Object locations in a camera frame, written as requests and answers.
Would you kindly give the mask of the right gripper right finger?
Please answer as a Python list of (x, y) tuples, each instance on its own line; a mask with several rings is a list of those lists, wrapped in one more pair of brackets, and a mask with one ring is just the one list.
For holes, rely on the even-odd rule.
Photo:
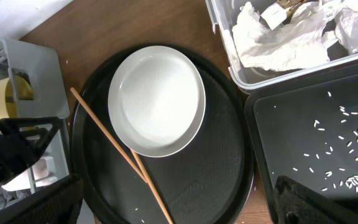
[(272, 196), (273, 223), (358, 223), (358, 200), (353, 212), (284, 175)]

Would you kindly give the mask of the white napkin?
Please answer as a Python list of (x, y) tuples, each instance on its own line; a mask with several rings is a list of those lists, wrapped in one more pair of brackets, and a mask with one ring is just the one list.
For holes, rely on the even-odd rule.
[(358, 53), (358, 0), (311, 1), (302, 4), (286, 25), (274, 29), (245, 3), (232, 28), (237, 54), (244, 67), (282, 72), (328, 63), (328, 49), (340, 43)]

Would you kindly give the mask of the brown stick wrapper waste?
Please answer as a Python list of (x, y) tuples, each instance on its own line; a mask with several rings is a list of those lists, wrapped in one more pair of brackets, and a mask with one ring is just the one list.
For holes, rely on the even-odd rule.
[(262, 19), (271, 30), (290, 17), (306, 0), (277, 0), (261, 13)]

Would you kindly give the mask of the food scraps pile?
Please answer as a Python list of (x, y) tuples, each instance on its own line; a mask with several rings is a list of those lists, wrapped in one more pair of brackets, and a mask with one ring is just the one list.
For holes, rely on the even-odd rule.
[(295, 92), (292, 176), (318, 192), (358, 194), (358, 75)]

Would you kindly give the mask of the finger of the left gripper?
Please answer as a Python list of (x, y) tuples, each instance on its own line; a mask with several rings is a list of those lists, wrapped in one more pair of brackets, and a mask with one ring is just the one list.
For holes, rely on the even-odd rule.
[(58, 117), (0, 119), (0, 184), (33, 166), (61, 126)]

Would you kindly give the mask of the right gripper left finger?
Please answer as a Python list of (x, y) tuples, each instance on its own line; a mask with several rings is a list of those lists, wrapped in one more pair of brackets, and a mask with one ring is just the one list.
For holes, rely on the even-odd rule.
[(83, 179), (70, 174), (0, 210), (0, 224), (76, 224), (83, 189)]

